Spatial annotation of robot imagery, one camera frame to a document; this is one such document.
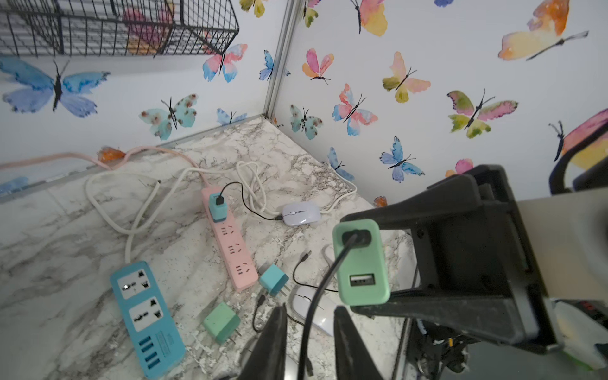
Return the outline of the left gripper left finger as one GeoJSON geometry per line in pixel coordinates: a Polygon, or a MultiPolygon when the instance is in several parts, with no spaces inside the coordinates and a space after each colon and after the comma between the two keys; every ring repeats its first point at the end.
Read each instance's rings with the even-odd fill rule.
{"type": "Polygon", "coordinates": [[[243,350],[237,379],[284,379],[287,340],[287,309],[275,307],[264,329],[243,350]]]}

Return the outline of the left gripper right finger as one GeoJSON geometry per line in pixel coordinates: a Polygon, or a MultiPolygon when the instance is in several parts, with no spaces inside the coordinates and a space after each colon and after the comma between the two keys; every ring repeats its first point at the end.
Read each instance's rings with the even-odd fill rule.
{"type": "Polygon", "coordinates": [[[337,379],[383,378],[345,307],[334,310],[333,331],[337,379]]]}

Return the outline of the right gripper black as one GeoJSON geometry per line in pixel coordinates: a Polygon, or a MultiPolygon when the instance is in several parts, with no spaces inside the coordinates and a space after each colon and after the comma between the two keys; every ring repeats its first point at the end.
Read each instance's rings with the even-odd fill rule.
{"type": "Polygon", "coordinates": [[[502,166],[480,165],[387,207],[346,216],[411,232],[421,285],[357,314],[416,318],[536,354],[561,333],[502,166]]]}

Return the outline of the white mouse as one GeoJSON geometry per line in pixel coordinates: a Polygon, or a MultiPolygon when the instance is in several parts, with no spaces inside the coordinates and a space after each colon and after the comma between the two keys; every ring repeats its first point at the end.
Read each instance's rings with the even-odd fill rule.
{"type": "MultiPolygon", "coordinates": [[[[316,290],[308,286],[296,286],[291,297],[291,307],[296,316],[303,321],[306,319],[316,290]]],[[[313,326],[333,337],[334,311],[338,305],[326,296],[322,296],[316,306],[313,326]]]]}

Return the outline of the green charger front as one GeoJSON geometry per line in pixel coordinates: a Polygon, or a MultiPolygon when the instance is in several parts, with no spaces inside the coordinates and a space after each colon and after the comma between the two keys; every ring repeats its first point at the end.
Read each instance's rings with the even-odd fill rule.
{"type": "Polygon", "coordinates": [[[241,318],[226,303],[216,306],[203,320],[204,329],[219,345],[226,343],[241,324],[241,318]]]}

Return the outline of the green charger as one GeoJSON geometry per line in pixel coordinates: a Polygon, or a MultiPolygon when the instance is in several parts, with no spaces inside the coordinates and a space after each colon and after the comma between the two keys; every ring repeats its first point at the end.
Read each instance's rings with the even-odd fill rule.
{"type": "Polygon", "coordinates": [[[383,240],[371,219],[343,222],[332,232],[334,255],[340,261],[340,299],[350,307],[384,304],[390,297],[383,240]]]}
{"type": "Polygon", "coordinates": [[[216,306],[203,320],[204,329],[219,345],[226,343],[241,324],[241,318],[226,303],[216,306]]]}

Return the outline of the teal charger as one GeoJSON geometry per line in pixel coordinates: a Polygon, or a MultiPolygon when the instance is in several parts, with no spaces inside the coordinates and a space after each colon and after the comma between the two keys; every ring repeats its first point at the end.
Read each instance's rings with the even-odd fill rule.
{"type": "Polygon", "coordinates": [[[209,196],[208,210],[214,223],[221,223],[227,219],[228,206],[222,193],[214,193],[209,196]]]}
{"type": "Polygon", "coordinates": [[[259,280],[270,296],[275,297],[283,290],[289,277],[276,264],[272,264],[264,271],[259,280]]]}

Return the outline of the pink power strip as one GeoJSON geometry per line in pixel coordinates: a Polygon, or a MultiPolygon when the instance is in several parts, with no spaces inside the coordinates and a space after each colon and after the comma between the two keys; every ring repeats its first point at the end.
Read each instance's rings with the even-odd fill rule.
{"type": "Polygon", "coordinates": [[[225,204],[221,211],[221,214],[225,214],[226,218],[222,221],[214,220],[212,208],[215,207],[216,195],[220,193],[220,190],[221,188],[218,186],[203,188],[204,209],[214,231],[231,283],[236,291],[244,291],[255,285],[259,280],[259,275],[253,255],[245,243],[239,224],[227,205],[226,196],[224,196],[225,204]]]}

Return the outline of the blue power strip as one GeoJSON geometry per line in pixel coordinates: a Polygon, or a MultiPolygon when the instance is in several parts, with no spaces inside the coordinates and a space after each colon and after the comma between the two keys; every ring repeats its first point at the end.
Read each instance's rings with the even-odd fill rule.
{"type": "Polygon", "coordinates": [[[129,264],[110,283],[144,376],[161,378],[184,359],[186,348],[150,266],[129,264]]]}

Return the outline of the lavender mouse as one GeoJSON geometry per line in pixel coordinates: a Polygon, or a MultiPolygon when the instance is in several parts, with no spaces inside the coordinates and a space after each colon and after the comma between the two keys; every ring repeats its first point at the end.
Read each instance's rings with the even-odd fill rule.
{"type": "Polygon", "coordinates": [[[298,202],[283,207],[281,214],[287,226],[302,226],[321,221],[321,210],[314,202],[298,202]]]}

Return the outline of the teal charger back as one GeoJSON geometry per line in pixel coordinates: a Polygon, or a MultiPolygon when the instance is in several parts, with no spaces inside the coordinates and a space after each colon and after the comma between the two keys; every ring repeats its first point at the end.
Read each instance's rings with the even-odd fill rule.
{"type": "Polygon", "coordinates": [[[222,193],[214,193],[209,196],[208,210],[214,223],[221,223],[227,219],[228,206],[222,193]]]}

